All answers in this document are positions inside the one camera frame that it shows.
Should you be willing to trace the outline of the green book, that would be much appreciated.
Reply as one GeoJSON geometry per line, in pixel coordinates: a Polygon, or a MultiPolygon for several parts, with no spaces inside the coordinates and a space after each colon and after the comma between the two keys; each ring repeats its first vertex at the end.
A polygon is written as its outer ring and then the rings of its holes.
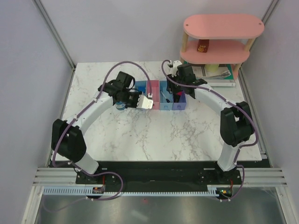
{"type": "Polygon", "coordinates": [[[197,79],[205,80],[211,87],[235,87],[236,83],[230,64],[219,64],[217,68],[212,65],[210,71],[205,64],[190,64],[197,79]]]}

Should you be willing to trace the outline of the light blue drawer bin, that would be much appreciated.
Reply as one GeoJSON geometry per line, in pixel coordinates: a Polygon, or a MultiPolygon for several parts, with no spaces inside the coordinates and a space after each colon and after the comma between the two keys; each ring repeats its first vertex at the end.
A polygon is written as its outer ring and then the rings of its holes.
{"type": "Polygon", "coordinates": [[[136,81],[134,89],[137,91],[141,91],[143,95],[146,95],[147,92],[147,81],[136,81]]]}

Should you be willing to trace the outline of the yellow cup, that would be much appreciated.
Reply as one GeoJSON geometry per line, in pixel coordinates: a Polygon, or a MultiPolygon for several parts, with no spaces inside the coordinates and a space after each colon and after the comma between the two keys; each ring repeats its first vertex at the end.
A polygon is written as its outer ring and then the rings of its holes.
{"type": "Polygon", "coordinates": [[[218,70],[219,64],[206,64],[205,69],[208,72],[216,72],[218,70]]]}

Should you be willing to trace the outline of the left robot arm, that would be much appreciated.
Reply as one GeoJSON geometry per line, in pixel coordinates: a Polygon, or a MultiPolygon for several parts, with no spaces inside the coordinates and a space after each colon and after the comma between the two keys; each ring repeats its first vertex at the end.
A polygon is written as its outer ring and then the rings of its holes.
{"type": "Polygon", "coordinates": [[[67,158],[76,167],[86,172],[91,183],[99,183],[103,173],[98,169],[98,162],[87,152],[84,134],[95,120],[117,102],[126,107],[136,108],[141,92],[131,91],[130,85],[135,78],[125,72],[119,72],[116,79],[103,83],[88,105],[67,120],[57,119],[52,126],[51,148],[52,164],[57,167],[56,155],[67,158]]]}

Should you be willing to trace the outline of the aluminium frame rail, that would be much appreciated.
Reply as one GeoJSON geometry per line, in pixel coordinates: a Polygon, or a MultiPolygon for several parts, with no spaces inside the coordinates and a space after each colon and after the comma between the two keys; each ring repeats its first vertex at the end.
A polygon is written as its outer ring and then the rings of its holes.
{"type": "MultiPolygon", "coordinates": [[[[33,186],[74,186],[77,174],[72,168],[38,168],[33,186]]],[[[245,168],[245,187],[285,187],[279,168],[245,168]]]]}

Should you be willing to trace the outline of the red small box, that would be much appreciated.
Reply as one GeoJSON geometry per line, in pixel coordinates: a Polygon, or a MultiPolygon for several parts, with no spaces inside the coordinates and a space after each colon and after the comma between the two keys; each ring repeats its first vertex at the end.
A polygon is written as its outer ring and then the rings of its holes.
{"type": "Polygon", "coordinates": [[[199,39],[197,45],[197,51],[201,53],[206,53],[209,47],[209,40],[208,39],[199,39]]]}

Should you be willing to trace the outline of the blue round tape dispenser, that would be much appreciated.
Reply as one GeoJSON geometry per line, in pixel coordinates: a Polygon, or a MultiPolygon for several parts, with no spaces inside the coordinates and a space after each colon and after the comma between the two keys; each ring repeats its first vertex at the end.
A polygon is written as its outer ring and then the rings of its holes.
{"type": "Polygon", "coordinates": [[[116,102],[115,107],[119,111],[123,111],[126,109],[126,104],[123,102],[116,102]]]}

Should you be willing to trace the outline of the pink drawer bin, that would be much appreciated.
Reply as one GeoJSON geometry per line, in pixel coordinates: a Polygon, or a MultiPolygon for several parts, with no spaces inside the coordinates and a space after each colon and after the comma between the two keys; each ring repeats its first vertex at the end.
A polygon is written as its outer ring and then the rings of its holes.
{"type": "Polygon", "coordinates": [[[150,92],[150,84],[152,88],[152,99],[153,99],[153,110],[159,110],[160,109],[160,86],[159,86],[159,80],[150,80],[150,82],[147,81],[147,94],[150,92]]]}

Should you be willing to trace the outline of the pink black highlighter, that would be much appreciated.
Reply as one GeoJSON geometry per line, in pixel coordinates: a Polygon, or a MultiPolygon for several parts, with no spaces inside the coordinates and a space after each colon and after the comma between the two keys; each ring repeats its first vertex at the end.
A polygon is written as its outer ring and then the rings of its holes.
{"type": "Polygon", "coordinates": [[[181,96],[182,96],[182,91],[181,92],[178,92],[178,93],[176,93],[175,95],[174,95],[174,102],[175,103],[178,103],[179,101],[180,101],[180,98],[181,98],[181,96]]]}

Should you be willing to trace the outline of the blue white eraser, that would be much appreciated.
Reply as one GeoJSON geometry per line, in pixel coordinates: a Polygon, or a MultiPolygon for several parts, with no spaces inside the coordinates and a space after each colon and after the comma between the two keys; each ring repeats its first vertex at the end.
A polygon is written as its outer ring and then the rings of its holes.
{"type": "Polygon", "coordinates": [[[145,86],[138,86],[137,90],[140,91],[140,92],[142,92],[142,94],[146,93],[146,87],[145,86]]]}

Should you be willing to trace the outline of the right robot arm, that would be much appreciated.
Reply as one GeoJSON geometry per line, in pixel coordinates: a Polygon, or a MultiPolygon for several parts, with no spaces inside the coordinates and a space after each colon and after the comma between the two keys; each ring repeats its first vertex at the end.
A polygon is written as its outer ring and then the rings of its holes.
{"type": "Polygon", "coordinates": [[[255,133],[248,103],[233,103],[215,91],[207,81],[197,79],[190,64],[167,61],[170,74],[166,75],[170,93],[184,92],[193,99],[204,103],[220,117],[222,151],[215,166],[214,178],[218,183],[226,183],[235,175],[237,158],[247,141],[255,133]]]}

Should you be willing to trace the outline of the black pen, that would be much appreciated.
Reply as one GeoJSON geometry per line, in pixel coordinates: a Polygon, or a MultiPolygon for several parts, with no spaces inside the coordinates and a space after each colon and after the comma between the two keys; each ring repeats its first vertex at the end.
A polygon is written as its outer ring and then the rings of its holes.
{"type": "Polygon", "coordinates": [[[165,94],[164,94],[162,91],[160,91],[160,93],[161,93],[162,96],[164,97],[165,101],[166,101],[167,103],[170,103],[170,100],[165,96],[165,94]]]}

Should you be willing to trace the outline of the pink three-tier shelf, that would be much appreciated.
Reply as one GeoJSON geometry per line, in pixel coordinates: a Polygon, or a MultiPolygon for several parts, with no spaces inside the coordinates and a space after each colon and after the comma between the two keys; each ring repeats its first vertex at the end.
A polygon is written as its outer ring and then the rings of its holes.
{"type": "Polygon", "coordinates": [[[196,14],[185,19],[180,61],[191,64],[230,64],[234,78],[250,54],[264,23],[250,14],[196,14]],[[197,51],[199,39],[208,39],[206,53],[197,51]]]}

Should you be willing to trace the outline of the purple drawer bin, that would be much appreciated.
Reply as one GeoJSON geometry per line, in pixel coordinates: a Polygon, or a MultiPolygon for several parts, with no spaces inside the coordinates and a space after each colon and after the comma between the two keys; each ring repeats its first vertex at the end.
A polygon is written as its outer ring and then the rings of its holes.
{"type": "Polygon", "coordinates": [[[175,103],[173,98],[172,110],[185,110],[185,107],[186,107],[186,97],[185,97],[185,93],[183,92],[180,101],[178,103],[175,103]]]}

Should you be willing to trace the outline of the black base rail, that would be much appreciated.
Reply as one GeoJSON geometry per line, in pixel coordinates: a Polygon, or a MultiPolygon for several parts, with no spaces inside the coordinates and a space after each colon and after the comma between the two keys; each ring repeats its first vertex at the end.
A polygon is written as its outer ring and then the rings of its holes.
{"type": "Polygon", "coordinates": [[[121,182],[125,190],[136,191],[157,188],[205,188],[207,185],[241,183],[242,168],[249,171],[268,169],[267,160],[244,161],[239,168],[222,171],[215,161],[101,161],[96,177],[77,172],[76,184],[104,184],[116,188],[121,182]]]}

